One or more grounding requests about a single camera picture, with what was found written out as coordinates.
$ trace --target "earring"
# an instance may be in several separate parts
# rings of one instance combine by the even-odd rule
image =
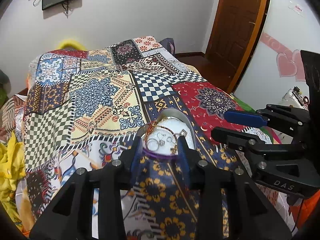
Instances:
[[[167,137],[167,142],[170,142],[170,143],[176,144],[177,142],[172,141],[172,138],[173,138],[173,136],[169,136],[169,137]]]
[[[163,146],[163,145],[165,144],[165,141],[162,139],[164,136],[165,136],[165,134],[162,134],[162,133],[160,133],[160,132],[157,133],[157,137],[158,137],[158,139],[159,139],[159,145],[160,145],[160,146]]]

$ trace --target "bed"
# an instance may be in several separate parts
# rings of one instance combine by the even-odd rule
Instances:
[[[26,232],[77,168],[100,169],[117,159],[130,148],[138,128],[163,109],[173,107],[188,117],[195,149],[221,169],[233,170],[238,164],[236,152],[210,137],[215,126],[272,143],[260,129],[226,122],[226,110],[242,110],[234,98],[179,62],[152,36],[101,50],[45,53],[31,62],[28,87],[21,125],[27,176],[16,196]],[[199,195],[185,187],[180,167],[143,156],[140,168],[136,185],[121,192],[127,235],[193,239]],[[275,205],[277,192],[261,189]],[[96,189],[92,210],[96,238],[98,193]],[[227,237],[226,202],[222,205]]]

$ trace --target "yellow cloth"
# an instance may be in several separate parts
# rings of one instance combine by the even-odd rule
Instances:
[[[0,200],[20,230],[22,230],[22,223],[14,199],[17,180],[25,175],[23,143],[17,142],[12,131],[8,146],[0,143]]]

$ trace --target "green fabric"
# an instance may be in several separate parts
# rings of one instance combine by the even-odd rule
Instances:
[[[251,112],[251,113],[255,113],[256,111],[249,105],[247,105],[245,102],[242,102],[240,99],[236,98],[234,95],[234,101],[237,102],[237,104],[246,112]],[[270,137],[271,142],[273,143],[273,136],[272,134],[265,128],[265,127],[261,127],[260,130],[262,132],[264,132],[266,135],[268,135]]]
[[[7,92],[3,89],[3,87],[0,87],[0,107],[2,107],[7,100]]]

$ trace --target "purple band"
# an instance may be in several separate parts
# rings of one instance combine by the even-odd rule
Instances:
[[[162,155],[159,153],[149,151],[148,149],[145,149],[145,148],[142,149],[142,152],[147,156],[151,156],[158,159],[176,159],[178,157],[178,155]]]

